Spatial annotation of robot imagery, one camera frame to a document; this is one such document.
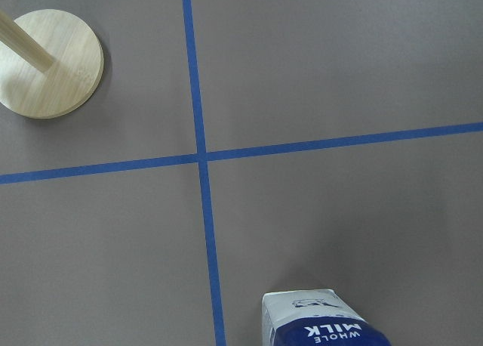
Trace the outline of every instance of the toy milk carton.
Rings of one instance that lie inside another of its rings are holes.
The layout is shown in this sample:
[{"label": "toy milk carton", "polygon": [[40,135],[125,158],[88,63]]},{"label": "toy milk carton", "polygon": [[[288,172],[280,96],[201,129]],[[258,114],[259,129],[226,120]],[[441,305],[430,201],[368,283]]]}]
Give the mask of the toy milk carton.
[{"label": "toy milk carton", "polygon": [[266,293],[263,346],[390,346],[331,289]]}]

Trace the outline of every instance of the horizontal blue line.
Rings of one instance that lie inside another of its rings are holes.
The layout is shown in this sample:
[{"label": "horizontal blue line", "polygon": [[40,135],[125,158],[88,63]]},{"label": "horizontal blue line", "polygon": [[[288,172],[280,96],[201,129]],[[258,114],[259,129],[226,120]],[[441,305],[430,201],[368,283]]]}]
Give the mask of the horizontal blue line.
[{"label": "horizontal blue line", "polygon": [[237,150],[221,150],[208,153],[208,161],[225,159],[241,159],[244,157],[267,156],[280,153],[292,153],[326,148],[357,146],[360,144],[377,144],[381,142],[411,140],[425,137],[447,136],[483,131],[483,122],[465,125],[447,125],[444,127],[421,128],[407,131],[394,131],[378,134],[363,134],[352,137],[339,137],[327,140],[295,142],[292,144],[274,144],[269,146],[241,148]]},{"label": "horizontal blue line", "polygon": [[84,176],[102,174],[106,172],[139,170],[142,168],[163,167],[196,163],[198,157],[195,154],[158,157],[154,159],[135,159],[123,162],[101,163],[98,165],[85,165],[68,168],[56,168],[51,170],[21,172],[17,174],[0,175],[0,184],[14,184],[18,182],[39,181],[52,178],[69,178],[72,176]]}]

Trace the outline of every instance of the blue label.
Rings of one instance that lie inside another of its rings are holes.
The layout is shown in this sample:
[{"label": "blue label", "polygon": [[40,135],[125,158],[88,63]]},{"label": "blue label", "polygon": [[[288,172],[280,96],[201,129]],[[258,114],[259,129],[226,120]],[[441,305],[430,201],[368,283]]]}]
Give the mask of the blue label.
[{"label": "blue label", "polygon": [[273,346],[391,346],[366,322],[345,317],[301,318],[277,329]]}]

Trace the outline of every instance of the vertical blue line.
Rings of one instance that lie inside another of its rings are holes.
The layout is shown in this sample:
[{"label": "vertical blue line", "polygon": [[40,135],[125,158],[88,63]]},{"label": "vertical blue line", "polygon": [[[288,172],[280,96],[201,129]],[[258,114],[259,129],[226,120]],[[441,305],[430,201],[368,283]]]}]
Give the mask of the vertical blue line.
[{"label": "vertical blue line", "polygon": [[223,305],[221,302],[220,276],[218,273],[217,247],[214,235],[210,176],[206,153],[205,126],[203,123],[202,96],[199,86],[198,61],[196,58],[195,30],[193,26],[191,0],[183,0],[183,17],[193,116],[195,120],[196,151],[198,157],[199,183],[202,195],[203,221],[205,223],[205,242],[208,258],[208,276],[210,278],[214,336],[217,346],[225,346],[226,339],[223,322]]}]

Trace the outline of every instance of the wood grain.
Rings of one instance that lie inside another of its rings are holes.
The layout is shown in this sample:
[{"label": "wood grain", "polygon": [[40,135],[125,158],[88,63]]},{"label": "wood grain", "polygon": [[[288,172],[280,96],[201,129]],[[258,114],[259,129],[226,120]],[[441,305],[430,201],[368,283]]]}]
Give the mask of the wood grain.
[{"label": "wood grain", "polygon": [[0,102],[15,113],[39,119],[62,116],[82,105],[103,72],[102,48],[92,29],[77,16],[58,10],[33,11],[15,23],[53,63],[42,72],[0,43]]}]

